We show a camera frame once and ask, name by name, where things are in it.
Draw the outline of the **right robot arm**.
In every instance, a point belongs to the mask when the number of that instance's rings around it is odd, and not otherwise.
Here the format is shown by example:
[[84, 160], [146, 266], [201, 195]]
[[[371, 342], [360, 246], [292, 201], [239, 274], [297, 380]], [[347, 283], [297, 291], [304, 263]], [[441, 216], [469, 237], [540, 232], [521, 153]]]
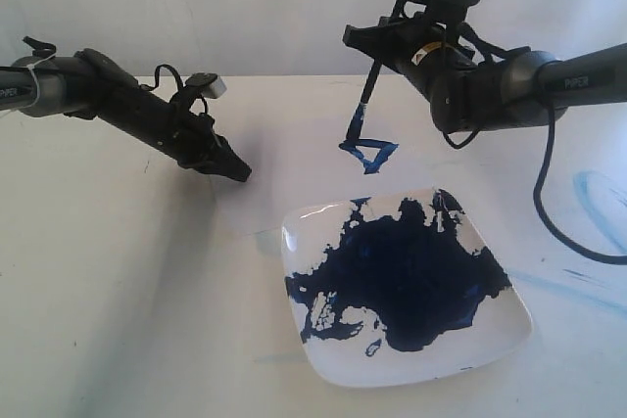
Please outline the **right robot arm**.
[[529, 47], [505, 50], [468, 23], [447, 28], [424, 16], [349, 25], [343, 42], [402, 75], [445, 134], [544, 126], [571, 107], [626, 100], [623, 44], [559, 60]]

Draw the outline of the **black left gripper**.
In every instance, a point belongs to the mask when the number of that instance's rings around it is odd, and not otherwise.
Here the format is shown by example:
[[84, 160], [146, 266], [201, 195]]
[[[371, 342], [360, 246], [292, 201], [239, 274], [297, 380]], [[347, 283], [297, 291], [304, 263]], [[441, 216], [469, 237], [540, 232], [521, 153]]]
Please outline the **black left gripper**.
[[[215, 134], [215, 120], [206, 112], [191, 112], [196, 100], [209, 99], [197, 96], [174, 67], [156, 66], [155, 83], [147, 85], [96, 50], [86, 48], [74, 56], [93, 67], [98, 87], [95, 104], [77, 116], [98, 117], [173, 158], [183, 168], [236, 182], [249, 179], [252, 169], [223, 136]], [[160, 85], [162, 69], [168, 70], [176, 81], [176, 93], [169, 101], [153, 93]]]

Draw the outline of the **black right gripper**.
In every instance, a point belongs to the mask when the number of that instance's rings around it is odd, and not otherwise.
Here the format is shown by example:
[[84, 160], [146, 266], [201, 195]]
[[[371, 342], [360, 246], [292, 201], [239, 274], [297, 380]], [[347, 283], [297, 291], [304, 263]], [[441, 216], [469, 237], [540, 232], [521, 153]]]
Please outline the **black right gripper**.
[[342, 42], [402, 75], [425, 99], [441, 75], [477, 69], [473, 51], [466, 54], [442, 24], [423, 19], [382, 19], [369, 27], [347, 24]]

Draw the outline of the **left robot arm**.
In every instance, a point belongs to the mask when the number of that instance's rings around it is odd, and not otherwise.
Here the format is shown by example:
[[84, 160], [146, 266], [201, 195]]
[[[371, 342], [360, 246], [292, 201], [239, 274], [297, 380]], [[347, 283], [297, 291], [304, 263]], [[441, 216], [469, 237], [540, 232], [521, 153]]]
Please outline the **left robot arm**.
[[30, 55], [1, 69], [2, 111], [99, 118], [183, 169], [236, 182], [249, 179], [252, 169], [216, 133], [209, 111], [192, 111], [196, 102], [207, 104], [225, 92], [218, 74], [197, 72], [182, 78], [173, 66], [159, 64], [153, 83], [142, 84], [97, 50], [84, 48], [60, 57], [51, 43], [29, 36], [23, 42]]

